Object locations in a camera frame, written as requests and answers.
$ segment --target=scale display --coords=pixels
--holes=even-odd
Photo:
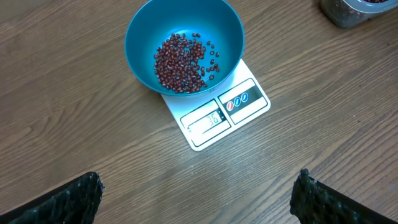
[[[233,74],[209,93],[162,97],[195,151],[219,141],[271,107],[260,84],[242,60]]]

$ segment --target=scale button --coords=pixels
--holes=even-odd
[[[246,102],[249,99],[249,95],[247,93],[242,93],[242,102]]]
[[[241,104],[241,98],[240,97],[236,97],[234,100],[234,104],[235,106],[239,106]]]
[[[234,108],[234,103],[233,103],[232,101],[229,101],[229,102],[226,104],[226,109],[227,109],[228,111],[231,111],[233,108]]]

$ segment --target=bowl rim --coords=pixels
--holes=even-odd
[[[143,6],[141,6],[141,8],[140,8],[140,9],[135,13],[135,15],[132,17],[132,19],[131,19],[131,21],[130,21],[130,23],[129,23],[129,26],[127,27],[126,35],[124,36],[124,56],[126,57],[127,64],[129,65],[129,68],[130,68],[130,70],[132,71],[132,73],[134,74],[134,76],[135,76],[141,83],[143,83],[146,87],[150,88],[151,90],[153,90],[153,91],[155,91],[155,92],[157,92],[157,93],[163,94],[163,95],[168,95],[168,96],[193,96],[193,95],[197,95],[197,94],[200,94],[200,93],[205,93],[205,92],[207,92],[207,91],[210,91],[210,90],[216,88],[216,87],[217,87],[218,85],[220,85],[221,83],[223,83],[223,82],[235,71],[235,69],[236,69],[236,67],[238,66],[240,60],[242,59],[242,57],[243,57],[243,52],[244,52],[244,44],[245,44],[245,41],[246,41],[245,36],[244,36],[244,28],[243,28],[243,23],[242,23],[241,18],[239,17],[239,15],[238,15],[238,13],[235,11],[235,9],[234,9],[228,2],[226,2],[225,0],[215,0],[215,1],[221,1],[221,2],[223,2],[224,4],[226,4],[226,5],[235,13],[235,16],[238,18],[238,21],[239,21],[239,23],[240,23],[240,25],[241,25],[243,44],[242,44],[241,54],[240,54],[238,60],[236,61],[235,66],[233,67],[232,71],[230,71],[230,73],[224,77],[224,79],[222,79],[220,82],[218,82],[217,84],[215,84],[214,86],[212,86],[211,88],[208,88],[208,89],[206,89],[206,90],[202,90],[202,91],[194,92],[194,93],[183,93],[183,94],[179,94],[179,93],[174,93],[174,92],[169,91],[169,90],[166,90],[166,89],[165,89],[164,91],[163,91],[163,90],[162,90],[162,91],[156,90],[155,88],[152,88],[150,85],[148,85],[146,82],[144,82],[141,78],[139,78],[139,76],[136,75],[136,72],[134,71],[134,69],[133,69],[133,68],[131,67],[131,65],[130,65],[129,57],[127,56],[127,50],[126,50],[127,34],[129,33],[129,29],[130,29],[130,27],[131,27],[131,24],[132,24],[134,18],[139,14],[139,12],[140,12],[146,5],[148,5],[149,3],[153,2],[153,1],[164,1],[164,0],[150,0],[150,1],[146,2]]]

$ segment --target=wooden table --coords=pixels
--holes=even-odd
[[[0,2],[0,213],[92,170],[96,223],[298,223],[301,168],[398,221],[398,11],[352,30],[316,1],[232,0],[271,110],[203,152],[132,75],[146,0]]]

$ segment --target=pile of red beans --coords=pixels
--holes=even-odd
[[[192,37],[200,38],[200,34],[193,33]],[[214,49],[215,45],[208,41],[207,46]],[[207,87],[202,77],[205,71],[219,72],[220,68],[211,59],[209,68],[201,67],[199,60],[205,58],[206,47],[202,42],[188,40],[185,34],[172,34],[170,39],[162,42],[162,47],[157,48],[155,57],[155,74],[159,83],[168,90],[176,93],[194,93],[200,91],[201,87]],[[209,80],[214,79],[214,75],[209,76]]]

